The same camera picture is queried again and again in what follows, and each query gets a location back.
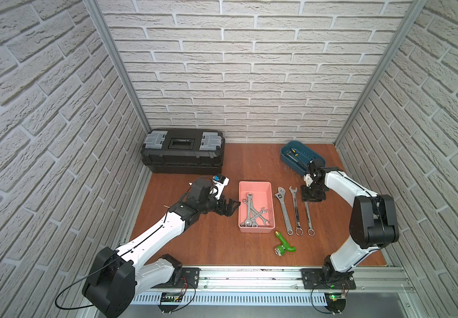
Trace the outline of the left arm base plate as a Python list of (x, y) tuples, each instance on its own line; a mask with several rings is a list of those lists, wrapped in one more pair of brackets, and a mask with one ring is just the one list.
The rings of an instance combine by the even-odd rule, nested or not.
[(183, 267), (181, 271), (175, 270), (168, 282), (154, 286), (154, 288), (183, 288), (185, 283), (198, 287), (200, 268)]

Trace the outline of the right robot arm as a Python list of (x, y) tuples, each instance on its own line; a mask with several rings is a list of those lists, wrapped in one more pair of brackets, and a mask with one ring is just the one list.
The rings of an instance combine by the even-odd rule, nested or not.
[(333, 190), (352, 207), (350, 235), (325, 258), (319, 282), (329, 284), (350, 279), (353, 269), (374, 252), (399, 240), (394, 199), (365, 188), (336, 167), (310, 168), (303, 176), (303, 201), (321, 202)]

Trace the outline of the medium combination wrench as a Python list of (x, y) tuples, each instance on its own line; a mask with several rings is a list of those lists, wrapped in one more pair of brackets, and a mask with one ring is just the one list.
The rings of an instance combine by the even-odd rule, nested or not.
[(304, 206), (305, 206), (306, 215), (307, 215), (308, 235), (313, 237), (315, 236), (315, 230), (313, 229), (313, 226), (312, 226), (312, 218), (311, 218), (311, 212), (310, 212), (308, 201), (304, 202)]

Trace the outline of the adjustable steel wrench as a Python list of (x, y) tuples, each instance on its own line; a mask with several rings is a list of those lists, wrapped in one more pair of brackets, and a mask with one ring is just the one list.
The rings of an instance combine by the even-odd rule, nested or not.
[(292, 225), (289, 219), (289, 215), (287, 212), (287, 207), (285, 204), (285, 194), (286, 194), (285, 189), (282, 187), (278, 187), (278, 192), (275, 194), (275, 197), (279, 200), (279, 203), (280, 203), (287, 234), (292, 236), (294, 234), (294, 231), (293, 231), (293, 228), (292, 228)]

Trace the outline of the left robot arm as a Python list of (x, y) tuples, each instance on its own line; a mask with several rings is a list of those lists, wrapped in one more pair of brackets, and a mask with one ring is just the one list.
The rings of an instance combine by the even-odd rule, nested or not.
[(146, 232), (117, 249), (106, 247), (95, 257), (82, 288), (83, 296), (106, 317), (119, 317), (136, 294), (161, 284), (175, 285), (182, 264), (165, 255), (148, 260), (169, 241), (210, 212), (230, 217), (240, 203), (225, 200), (222, 192), (229, 179), (221, 174), (212, 180), (198, 178), (180, 200)]

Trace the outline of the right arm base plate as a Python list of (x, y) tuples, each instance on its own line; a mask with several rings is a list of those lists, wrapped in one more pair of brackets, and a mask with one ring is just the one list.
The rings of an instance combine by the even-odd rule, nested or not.
[(330, 272), (322, 268), (300, 269), (306, 290), (355, 290), (353, 272)]

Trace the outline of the pink plastic storage box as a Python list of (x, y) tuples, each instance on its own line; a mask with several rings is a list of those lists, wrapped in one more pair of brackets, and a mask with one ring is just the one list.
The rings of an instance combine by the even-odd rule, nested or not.
[[(243, 203), (247, 193), (253, 194), (251, 206), (253, 213), (254, 211), (260, 212), (263, 208), (267, 209), (267, 213), (263, 214), (263, 216), (269, 220), (269, 224), (266, 227), (262, 224), (260, 219), (257, 219), (259, 227), (242, 226), (242, 223), (247, 217), (247, 206)], [(241, 181), (239, 183), (239, 201), (241, 205), (238, 211), (238, 226), (242, 233), (265, 234), (271, 233), (275, 229), (276, 222), (270, 182)]]

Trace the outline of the long combination wrench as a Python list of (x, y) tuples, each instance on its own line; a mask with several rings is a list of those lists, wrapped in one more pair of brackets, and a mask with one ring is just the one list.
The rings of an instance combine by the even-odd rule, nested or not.
[(297, 188), (293, 188), (292, 186), (290, 186), (289, 191), (291, 192), (292, 199), (293, 199), (293, 209), (295, 213), (295, 223), (296, 223), (295, 233), (296, 235), (301, 236), (303, 234), (303, 229), (300, 224), (299, 206), (298, 206), (298, 202), (296, 198)]

